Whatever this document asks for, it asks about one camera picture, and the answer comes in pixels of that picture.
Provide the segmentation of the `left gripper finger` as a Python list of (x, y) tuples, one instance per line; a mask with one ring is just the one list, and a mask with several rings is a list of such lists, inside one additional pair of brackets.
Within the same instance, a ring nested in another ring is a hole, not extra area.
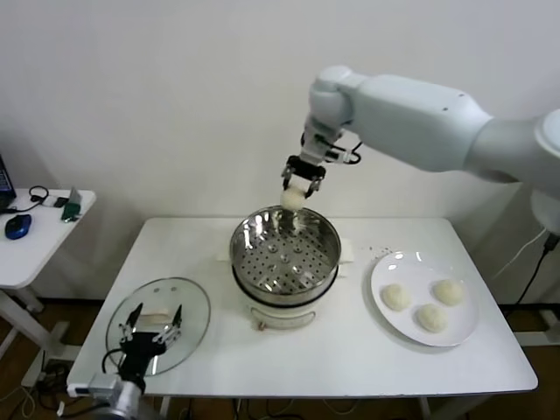
[(152, 341), (158, 344), (173, 344), (181, 335), (181, 324), (182, 305), (176, 310), (171, 325), (167, 325)]
[(144, 307), (143, 303), (140, 303), (127, 317), (124, 324), (119, 325), (119, 329), (121, 331), (121, 342), (132, 341), (133, 333), (135, 331), (135, 326), (137, 324), (138, 318), (142, 312)]

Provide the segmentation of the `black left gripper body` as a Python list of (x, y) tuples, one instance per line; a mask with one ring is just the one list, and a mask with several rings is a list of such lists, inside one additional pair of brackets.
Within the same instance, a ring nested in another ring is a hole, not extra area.
[(154, 341), (157, 336), (154, 332), (133, 332), (130, 337), (120, 339), (124, 360), (118, 372), (122, 379), (143, 379), (151, 361), (166, 352), (165, 343)]

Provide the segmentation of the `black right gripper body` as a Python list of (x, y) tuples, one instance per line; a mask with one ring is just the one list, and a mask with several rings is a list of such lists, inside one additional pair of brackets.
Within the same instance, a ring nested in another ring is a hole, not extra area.
[(283, 169), (283, 179), (290, 179), (293, 175), (306, 180), (323, 179), (326, 169), (302, 160), (299, 156), (289, 156)]

